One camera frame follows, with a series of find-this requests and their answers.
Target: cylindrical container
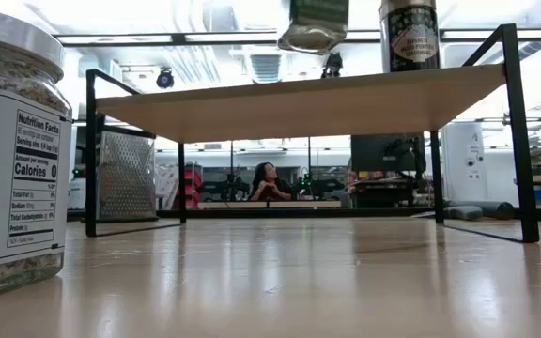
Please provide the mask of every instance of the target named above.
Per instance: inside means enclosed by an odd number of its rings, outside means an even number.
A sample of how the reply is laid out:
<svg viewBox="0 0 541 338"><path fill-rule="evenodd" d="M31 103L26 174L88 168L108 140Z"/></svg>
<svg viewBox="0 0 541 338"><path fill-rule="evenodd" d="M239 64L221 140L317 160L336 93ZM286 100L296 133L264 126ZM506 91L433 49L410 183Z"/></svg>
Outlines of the cylindrical container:
<svg viewBox="0 0 541 338"><path fill-rule="evenodd" d="M440 67L440 31L435 0L383 0L383 72Z"/></svg>
<svg viewBox="0 0 541 338"><path fill-rule="evenodd" d="M0 13L0 292L62 269L70 106L55 88L63 48Z"/></svg>

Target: black monitor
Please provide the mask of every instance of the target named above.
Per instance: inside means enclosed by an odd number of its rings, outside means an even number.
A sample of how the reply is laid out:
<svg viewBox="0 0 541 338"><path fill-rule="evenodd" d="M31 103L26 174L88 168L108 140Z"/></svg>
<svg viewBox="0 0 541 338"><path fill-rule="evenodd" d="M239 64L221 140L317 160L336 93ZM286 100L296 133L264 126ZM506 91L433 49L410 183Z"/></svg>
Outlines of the black monitor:
<svg viewBox="0 0 541 338"><path fill-rule="evenodd" d="M419 162L410 149L416 145ZM416 171L424 172L425 138L422 133L397 135L352 135L351 154L353 171Z"/></svg>

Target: shelf leg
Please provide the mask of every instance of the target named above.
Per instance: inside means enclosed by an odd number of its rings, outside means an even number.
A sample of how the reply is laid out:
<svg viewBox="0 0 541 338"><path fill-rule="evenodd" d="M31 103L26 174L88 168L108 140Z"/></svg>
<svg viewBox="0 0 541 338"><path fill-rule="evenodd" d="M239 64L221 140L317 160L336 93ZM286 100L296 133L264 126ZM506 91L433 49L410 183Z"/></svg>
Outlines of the shelf leg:
<svg viewBox="0 0 541 338"><path fill-rule="evenodd" d="M540 239L540 235L533 190L532 161L523 98L517 27L514 24L505 24L501 30L523 242L536 243Z"/></svg>
<svg viewBox="0 0 541 338"><path fill-rule="evenodd" d="M85 233L97 236L97 102L95 99L95 71L86 72L86 192L85 192Z"/></svg>
<svg viewBox="0 0 541 338"><path fill-rule="evenodd" d="M435 199L436 224L444 224L443 187L441 185L440 138L438 131L431 134L431 167L433 170L433 195Z"/></svg>
<svg viewBox="0 0 541 338"><path fill-rule="evenodd" d="M181 224L187 222L187 198L185 194L185 145L178 144L178 216Z"/></svg>

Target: security camera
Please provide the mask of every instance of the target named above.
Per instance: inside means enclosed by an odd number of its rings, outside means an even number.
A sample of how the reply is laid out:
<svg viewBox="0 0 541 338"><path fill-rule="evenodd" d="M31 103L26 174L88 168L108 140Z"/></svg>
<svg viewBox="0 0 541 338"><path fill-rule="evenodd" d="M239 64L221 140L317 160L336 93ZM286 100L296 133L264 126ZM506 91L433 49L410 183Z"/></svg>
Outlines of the security camera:
<svg viewBox="0 0 541 338"><path fill-rule="evenodd" d="M160 75L158 75L156 85L161 89L172 88L175 85L173 71L171 69L160 69Z"/></svg>

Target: woman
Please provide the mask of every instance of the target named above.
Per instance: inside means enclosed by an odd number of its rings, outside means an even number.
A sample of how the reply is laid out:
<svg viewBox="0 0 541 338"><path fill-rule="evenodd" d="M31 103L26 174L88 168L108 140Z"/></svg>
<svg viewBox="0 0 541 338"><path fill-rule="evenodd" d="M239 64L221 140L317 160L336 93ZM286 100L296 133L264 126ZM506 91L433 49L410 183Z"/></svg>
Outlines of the woman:
<svg viewBox="0 0 541 338"><path fill-rule="evenodd" d="M291 200L289 184L277 177L277 170L271 163L260 163L255 168L250 201Z"/></svg>

